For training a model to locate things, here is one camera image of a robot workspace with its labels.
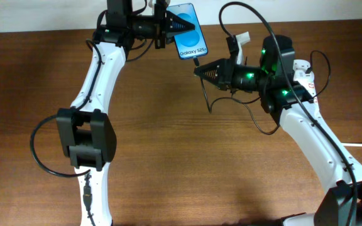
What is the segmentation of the blue smartphone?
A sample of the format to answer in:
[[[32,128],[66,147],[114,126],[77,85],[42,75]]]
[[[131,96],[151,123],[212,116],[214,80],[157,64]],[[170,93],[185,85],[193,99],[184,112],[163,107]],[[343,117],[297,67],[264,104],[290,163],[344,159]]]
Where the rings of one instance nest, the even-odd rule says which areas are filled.
[[[194,30],[175,36],[175,45],[179,58],[186,60],[207,55],[209,50],[193,4],[173,5],[169,6],[167,10],[195,26]]]

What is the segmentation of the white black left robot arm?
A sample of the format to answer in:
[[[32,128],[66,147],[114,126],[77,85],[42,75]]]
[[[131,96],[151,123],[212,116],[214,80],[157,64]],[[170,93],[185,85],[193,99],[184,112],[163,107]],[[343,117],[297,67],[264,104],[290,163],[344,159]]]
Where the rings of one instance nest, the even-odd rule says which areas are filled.
[[[143,16],[130,0],[107,2],[89,43],[92,60],[83,86],[68,109],[57,112],[63,154],[74,167],[81,199],[81,225],[112,225],[108,172],[117,147],[108,117],[111,96],[121,69],[137,38],[164,48],[176,35],[196,26],[167,9],[168,1],[154,1],[153,12]]]

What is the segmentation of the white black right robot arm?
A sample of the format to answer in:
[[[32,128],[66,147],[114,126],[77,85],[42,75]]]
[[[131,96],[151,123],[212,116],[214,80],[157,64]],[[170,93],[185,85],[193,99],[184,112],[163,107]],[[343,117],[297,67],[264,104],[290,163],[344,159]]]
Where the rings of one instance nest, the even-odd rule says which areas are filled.
[[[227,39],[231,56],[196,67],[196,76],[221,90],[258,92],[261,106],[304,153],[325,197],[315,213],[290,215],[275,225],[362,225],[362,164],[343,146],[319,111],[309,62],[295,59],[292,40],[263,40],[259,67],[242,64],[241,36]]]

